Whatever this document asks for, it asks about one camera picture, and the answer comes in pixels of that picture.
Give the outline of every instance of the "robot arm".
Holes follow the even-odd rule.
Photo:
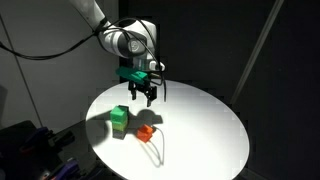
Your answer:
[[[99,26],[100,22],[105,18],[105,15],[95,0],[69,1],[93,30],[95,30]],[[156,39],[156,26],[148,21],[142,20],[142,22],[148,28],[151,36],[153,36],[153,39]],[[104,27],[107,27],[110,24],[111,23],[107,21]],[[112,28],[118,27],[111,26],[108,30],[99,34],[101,45],[106,51],[123,58],[132,58],[134,66],[133,68],[139,71],[150,72],[159,70],[157,62],[153,59],[152,55],[149,53],[146,47],[135,38],[139,38],[142,42],[144,42],[147,48],[154,53],[155,47],[152,39],[140,22],[136,21],[133,24],[123,28],[129,32],[128,35],[130,39],[127,39],[123,31]],[[165,69],[165,66],[162,63],[161,68],[162,70]]]

